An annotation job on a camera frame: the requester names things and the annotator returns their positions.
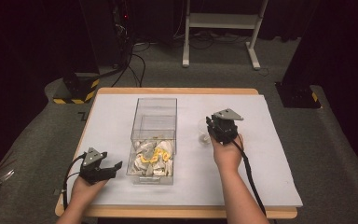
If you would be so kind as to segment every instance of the gray carpet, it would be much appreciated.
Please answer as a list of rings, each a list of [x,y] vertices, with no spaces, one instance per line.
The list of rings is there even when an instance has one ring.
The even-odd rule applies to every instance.
[[[298,216],[278,223],[358,223],[358,159],[334,117],[321,87],[312,86],[321,109],[289,109],[282,106],[274,82],[281,81],[299,40],[257,40],[255,50],[262,69],[250,65],[243,42],[215,43],[208,49],[191,49],[190,66],[182,67],[183,48],[161,44],[134,48],[145,59],[144,87],[255,88],[265,95],[304,206]],[[192,41],[202,48],[204,42]],[[131,68],[140,76],[143,64],[132,58]],[[118,75],[103,77],[98,88],[109,87]],[[50,102],[22,132],[7,153],[3,175],[15,174],[0,190],[0,224],[54,223],[58,190],[85,126],[79,112],[91,104],[56,105],[51,102],[60,80],[46,86]],[[117,87],[134,87],[126,71]],[[86,218],[96,223],[96,218]],[[167,220],[142,220],[166,223]],[[138,223],[117,219],[112,223]]]

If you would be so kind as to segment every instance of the white paper sheet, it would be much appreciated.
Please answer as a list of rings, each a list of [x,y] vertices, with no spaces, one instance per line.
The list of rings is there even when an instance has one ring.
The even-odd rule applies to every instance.
[[[94,204],[117,205],[223,205],[220,177],[212,146],[198,140],[198,122],[222,109],[231,108],[244,117],[236,121],[244,137],[245,153],[253,179],[265,206],[302,206],[282,144],[275,131],[263,95],[159,94],[177,98],[177,154],[172,186],[133,185],[126,175],[131,150],[131,128],[138,98],[153,94],[98,94],[87,121],[78,155],[94,147],[107,151],[101,167],[123,161],[117,177],[111,179]],[[73,173],[79,171],[80,161]],[[243,163],[242,179],[251,191]],[[68,181],[68,194],[75,177]]]

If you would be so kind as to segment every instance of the table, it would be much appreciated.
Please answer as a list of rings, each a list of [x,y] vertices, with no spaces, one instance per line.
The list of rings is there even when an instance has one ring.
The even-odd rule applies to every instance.
[[[219,94],[219,95],[257,95],[254,89],[195,89],[195,88],[101,88],[91,109],[90,117],[100,95],[106,94]],[[85,141],[86,128],[80,139],[80,145]],[[294,206],[266,206],[268,218],[294,218],[297,210]],[[58,216],[63,213],[62,197],[57,202],[55,212]],[[85,213],[86,217],[168,217],[168,218],[224,218],[223,205],[133,205],[133,204],[92,204]]]

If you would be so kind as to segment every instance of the hand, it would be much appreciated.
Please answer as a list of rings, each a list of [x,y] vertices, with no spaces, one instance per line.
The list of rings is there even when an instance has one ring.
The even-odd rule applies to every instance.
[[[72,187],[70,204],[75,203],[81,206],[81,209],[86,209],[108,181],[109,180],[103,180],[91,185],[85,179],[78,176]]]
[[[83,213],[92,203],[98,192],[103,188],[108,180],[100,181],[94,185],[89,184],[85,179],[78,176],[72,186],[72,197],[68,208],[58,219],[57,224],[79,224]]]
[[[211,141],[213,146],[214,162],[216,162],[219,171],[237,172],[242,158],[238,148],[233,143],[222,145],[212,136]],[[239,134],[234,141],[238,144],[238,146],[243,148],[243,138],[241,134]]]

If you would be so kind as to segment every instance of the transparent container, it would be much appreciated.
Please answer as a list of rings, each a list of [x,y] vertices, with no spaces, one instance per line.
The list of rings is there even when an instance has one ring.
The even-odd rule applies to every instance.
[[[138,99],[127,169],[134,184],[173,184],[176,121],[175,98]]]

